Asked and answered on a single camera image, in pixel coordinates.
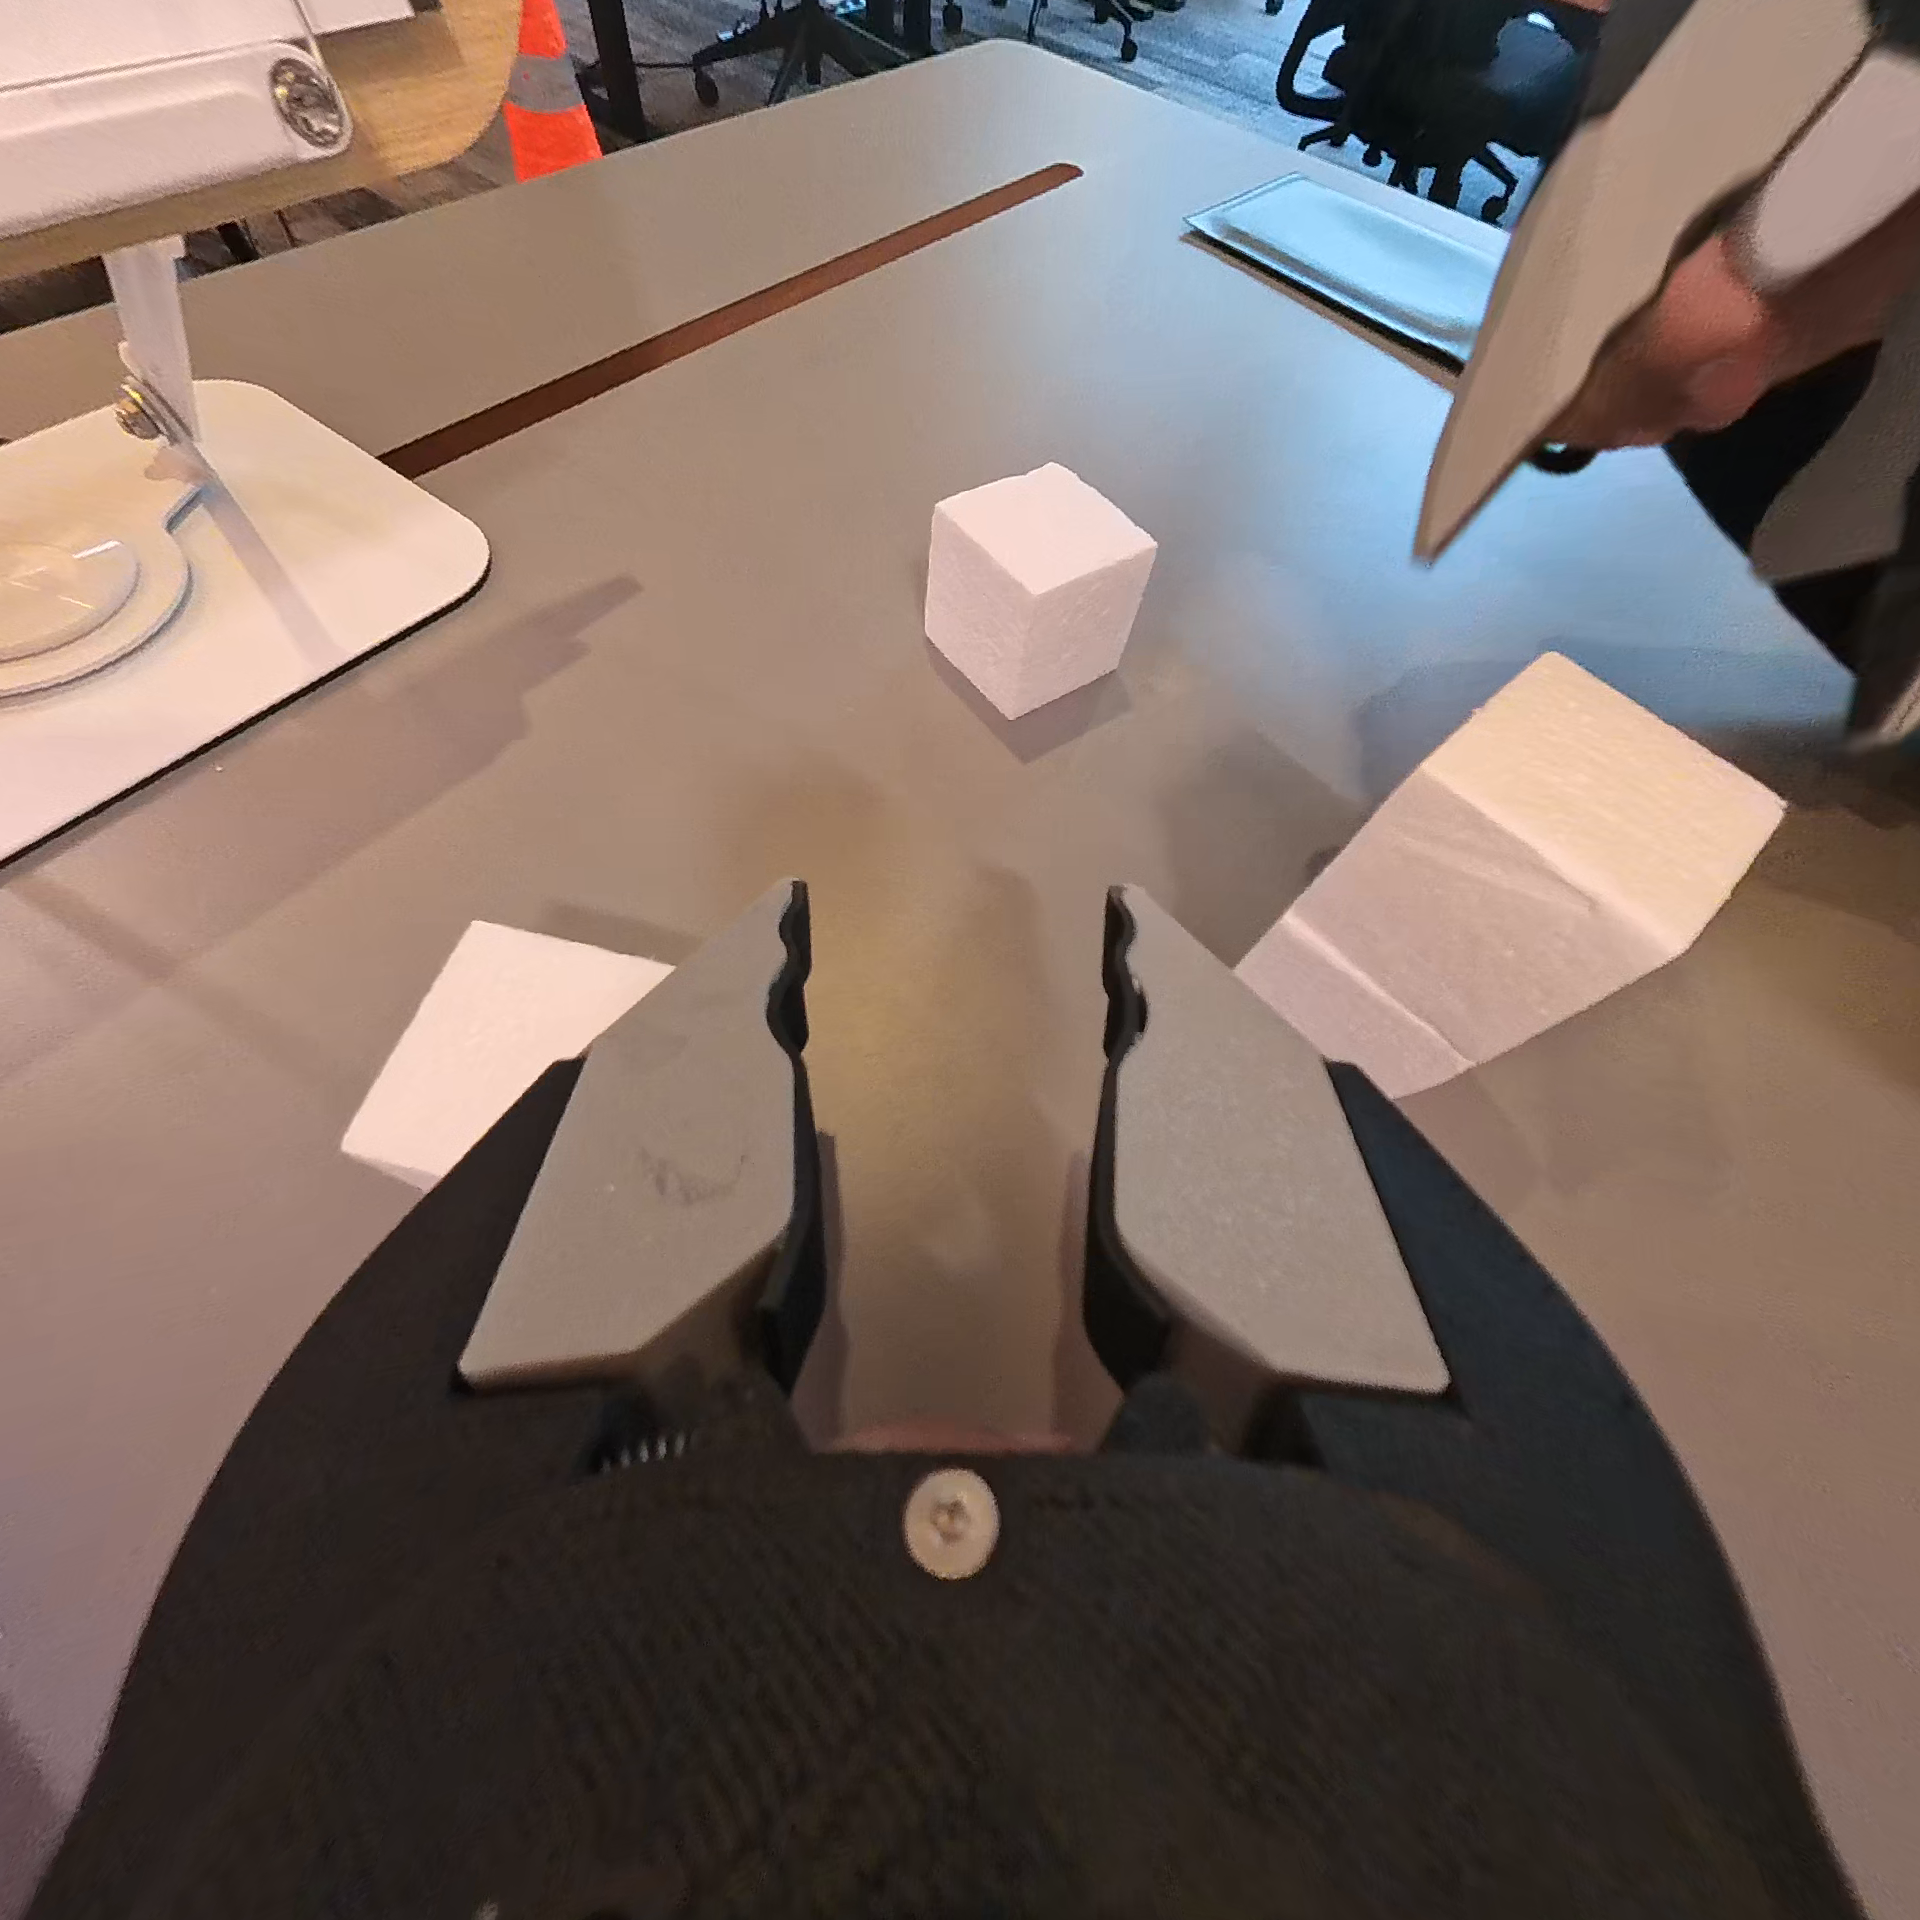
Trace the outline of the white-based document stand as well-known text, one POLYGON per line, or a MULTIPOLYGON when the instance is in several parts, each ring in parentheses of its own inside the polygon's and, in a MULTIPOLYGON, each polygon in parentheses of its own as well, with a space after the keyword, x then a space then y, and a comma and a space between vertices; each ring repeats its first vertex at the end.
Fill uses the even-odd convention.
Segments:
POLYGON ((95 258, 111 375, 2 451, 12 861, 460 604, 482 532, 249 381, 197 379, 195 230, 448 161, 517 4, 2 9, 4 278, 95 258))

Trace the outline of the black office chair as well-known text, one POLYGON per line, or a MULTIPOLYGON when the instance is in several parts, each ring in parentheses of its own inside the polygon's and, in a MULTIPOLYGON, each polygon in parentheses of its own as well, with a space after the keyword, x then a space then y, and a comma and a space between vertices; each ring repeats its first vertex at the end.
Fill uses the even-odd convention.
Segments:
POLYGON ((820 85, 823 68, 833 66, 846 79, 890 71, 913 59, 894 37, 868 26, 865 4, 793 1, 758 4, 750 18, 711 37, 689 59, 695 102, 717 109, 722 91, 712 74, 722 66, 773 58, 776 61, 766 104, 789 98, 797 82, 820 85))
POLYGON ((1319 128, 1301 149, 1353 138, 1387 182, 1458 209, 1482 165, 1496 191, 1479 219, 1497 225, 1522 190, 1501 153, 1548 164, 1572 130, 1604 4, 1311 1, 1287 47, 1274 98, 1319 128))

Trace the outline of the person's right hand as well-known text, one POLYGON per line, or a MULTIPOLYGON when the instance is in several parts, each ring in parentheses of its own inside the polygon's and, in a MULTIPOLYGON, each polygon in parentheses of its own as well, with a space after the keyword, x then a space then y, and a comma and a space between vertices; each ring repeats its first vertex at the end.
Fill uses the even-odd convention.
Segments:
POLYGON ((1874 343, 1914 262, 1916 221, 1898 215, 1761 293, 1743 278, 1733 235, 1716 233, 1594 359, 1544 440, 1610 451, 1727 425, 1780 385, 1874 343))

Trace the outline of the black flat plate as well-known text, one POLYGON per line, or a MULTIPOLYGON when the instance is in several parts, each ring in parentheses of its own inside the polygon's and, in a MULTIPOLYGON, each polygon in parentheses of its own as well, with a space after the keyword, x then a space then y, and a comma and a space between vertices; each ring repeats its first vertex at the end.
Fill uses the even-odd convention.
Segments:
POLYGON ((1301 171, 1189 212, 1186 225, 1238 263, 1451 369, 1473 356, 1503 256, 1301 171))

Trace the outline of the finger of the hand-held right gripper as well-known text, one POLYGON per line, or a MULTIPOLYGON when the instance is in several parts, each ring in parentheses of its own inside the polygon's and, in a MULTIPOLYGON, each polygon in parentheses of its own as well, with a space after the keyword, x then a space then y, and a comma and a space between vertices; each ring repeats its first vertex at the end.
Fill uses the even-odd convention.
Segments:
POLYGON ((1874 573, 1853 623, 1855 750, 1907 741, 1917 722, 1917 451, 1914 425, 1850 425, 1761 516, 1749 559, 1769 583, 1874 573))
POLYGON ((1504 249, 1432 455, 1435 562, 1543 446, 1671 265, 1788 151, 1874 35, 1859 1, 1617 1, 1582 105, 1504 249))

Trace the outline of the person's right forearm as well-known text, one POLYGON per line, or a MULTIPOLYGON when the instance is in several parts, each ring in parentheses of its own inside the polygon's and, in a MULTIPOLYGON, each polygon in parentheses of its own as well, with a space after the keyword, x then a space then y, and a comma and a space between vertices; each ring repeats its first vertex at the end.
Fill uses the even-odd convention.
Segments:
MULTIPOLYGON (((1879 343, 1853 347, 1765 393, 1735 424, 1667 442, 1671 466, 1741 554, 1774 498, 1855 411, 1879 353, 1879 343)), ((1771 581, 1771 594, 1864 685, 1857 708, 1890 708, 1916 685, 1916 481, 1887 557, 1771 581)))

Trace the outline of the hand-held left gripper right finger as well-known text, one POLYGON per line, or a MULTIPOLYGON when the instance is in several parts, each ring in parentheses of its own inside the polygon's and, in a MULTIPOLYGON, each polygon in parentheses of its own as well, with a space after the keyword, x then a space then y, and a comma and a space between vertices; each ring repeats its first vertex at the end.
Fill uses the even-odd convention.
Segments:
POLYGON ((1106 1372, 1442 1393, 1319 1052, 1140 887, 1108 889, 1099 972, 1082 1319, 1106 1372))

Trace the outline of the orange traffic cone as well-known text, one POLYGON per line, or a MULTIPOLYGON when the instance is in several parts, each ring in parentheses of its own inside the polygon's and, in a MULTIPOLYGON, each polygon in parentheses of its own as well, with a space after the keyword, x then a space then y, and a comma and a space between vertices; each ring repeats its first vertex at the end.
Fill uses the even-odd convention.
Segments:
POLYGON ((500 100, 512 174, 519 182, 601 158, 556 1, 522 1, 515 64, 500 100))

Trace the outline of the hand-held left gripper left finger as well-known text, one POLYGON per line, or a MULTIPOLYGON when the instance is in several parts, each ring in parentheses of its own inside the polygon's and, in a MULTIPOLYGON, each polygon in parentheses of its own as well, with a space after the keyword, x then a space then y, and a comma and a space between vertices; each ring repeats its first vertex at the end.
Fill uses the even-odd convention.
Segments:
POLYGON ((466 1346, 467 1388, 793 1388, 825 1308, 809 889, 780 878, 586 1044, 466 1346))

